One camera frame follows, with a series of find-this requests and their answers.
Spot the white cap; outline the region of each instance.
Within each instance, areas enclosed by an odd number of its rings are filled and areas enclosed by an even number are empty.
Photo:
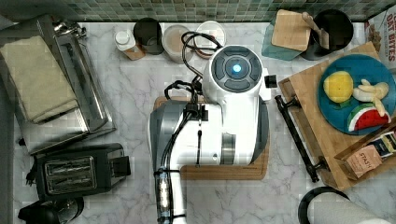
[[[117,48],[121,51],[130,49],[135,45],[134,36],[130,30],[119,31],[115,36]]]

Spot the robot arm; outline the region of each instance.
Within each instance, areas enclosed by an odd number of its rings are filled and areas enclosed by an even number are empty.
[[[225,47],[205,69],[202,87],[209,104],[198,105],[199,113],[186,113],[186,102],[172,100],[151,113],[148,142],[160,223],[186,223],[182,166],[249,165],[260,156],[267,141],[268,116],[259,94],[266,94],[265,100],[271,95],[268,88],[261,90],[264,71],[251,50]]]

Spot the folded towel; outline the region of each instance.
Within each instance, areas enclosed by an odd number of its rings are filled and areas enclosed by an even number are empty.
[[[41,36],[5,44],[0,52],[27,120],[38,123],[78,106],[76,95]]]

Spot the wooden spatula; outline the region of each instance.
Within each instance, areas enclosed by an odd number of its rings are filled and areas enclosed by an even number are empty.
[[[307,12],[303,12],[302,14],[303,16],[303,20],[309,25],[309,27],[311,27],[311,29],[313,29],[315,32],[317,32],[318,36],[319,36],[319,44],[325,48],[325,49],[329,49],[329,34],[322,29],[319,29],[317,27],[317,25],[314,22],[314,19],[307,13]]]

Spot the black mug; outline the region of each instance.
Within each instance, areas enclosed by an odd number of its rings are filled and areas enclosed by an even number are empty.
[[[144,18],[134,25],[134,40],[149,54],[163,52],[163,31],[161,25],[152,18]]]
[[[353,24],[344,12],[337,9],[328,9],[319,12],[314,18],[318,28],[323,28],[329,34],[329,48],[320,45],[318,34],[311,31],[308,48],[300,55],[310,61],[346,47],[353,37]]]

